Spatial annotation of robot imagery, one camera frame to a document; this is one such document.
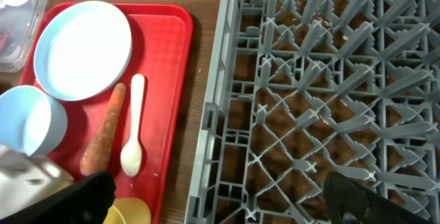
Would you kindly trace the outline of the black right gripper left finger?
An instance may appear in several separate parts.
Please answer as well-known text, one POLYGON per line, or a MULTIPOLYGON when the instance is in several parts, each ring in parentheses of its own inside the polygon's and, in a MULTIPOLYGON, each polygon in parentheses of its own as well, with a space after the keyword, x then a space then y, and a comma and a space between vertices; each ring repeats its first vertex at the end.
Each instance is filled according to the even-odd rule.
POLYGON ((113 176, 96 172, 1 219, 1 224, 102 224, 116 199, 113 176))

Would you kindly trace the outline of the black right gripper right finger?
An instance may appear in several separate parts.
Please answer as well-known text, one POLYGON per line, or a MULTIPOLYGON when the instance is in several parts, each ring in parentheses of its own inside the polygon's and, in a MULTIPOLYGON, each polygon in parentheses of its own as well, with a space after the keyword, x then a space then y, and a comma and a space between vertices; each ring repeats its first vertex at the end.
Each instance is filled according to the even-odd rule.
POLYGON ((339 172, 327 174, 322 195, 333 224, 423 224, 428 222, 339 172))

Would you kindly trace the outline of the yellow plastic cup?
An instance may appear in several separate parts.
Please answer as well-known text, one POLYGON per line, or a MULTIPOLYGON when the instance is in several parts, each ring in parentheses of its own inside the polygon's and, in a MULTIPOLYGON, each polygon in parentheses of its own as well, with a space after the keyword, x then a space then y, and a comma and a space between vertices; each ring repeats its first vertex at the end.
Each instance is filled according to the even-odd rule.
POLYGON ((119 198, 108 209, 103 224, 151 224, 148 205, 135 197, 119 198))

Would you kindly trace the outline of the orange carrot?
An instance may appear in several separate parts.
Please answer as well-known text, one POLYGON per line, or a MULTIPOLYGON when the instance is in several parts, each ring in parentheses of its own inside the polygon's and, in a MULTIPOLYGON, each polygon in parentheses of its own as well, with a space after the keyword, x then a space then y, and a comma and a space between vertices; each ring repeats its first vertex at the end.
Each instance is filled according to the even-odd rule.
POLYGON ((82 175, 89 176, 108 168, 126 92, 127 87, 122 82, 114 87, 101 122, 80 160, 82 175))

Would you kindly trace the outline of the small light blue bowl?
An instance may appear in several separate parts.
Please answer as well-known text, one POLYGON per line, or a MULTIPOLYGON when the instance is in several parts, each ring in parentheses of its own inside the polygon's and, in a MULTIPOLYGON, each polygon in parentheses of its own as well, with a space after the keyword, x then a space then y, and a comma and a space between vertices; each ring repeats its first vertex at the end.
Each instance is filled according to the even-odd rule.
POLYGON ((46 155, 63 140, 67 113, 42 90, 21 85, 1 94, 1 144, 27 156, 46 155))

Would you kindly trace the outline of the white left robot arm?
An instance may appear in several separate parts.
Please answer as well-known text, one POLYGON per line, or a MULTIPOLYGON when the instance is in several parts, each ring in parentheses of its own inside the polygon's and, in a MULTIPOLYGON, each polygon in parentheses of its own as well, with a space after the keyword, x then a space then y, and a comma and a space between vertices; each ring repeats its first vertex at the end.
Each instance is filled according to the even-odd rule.
POLYGON ((73 177, 44 155, 27 157, 1 146, 1 218, 73 184, 73 177))

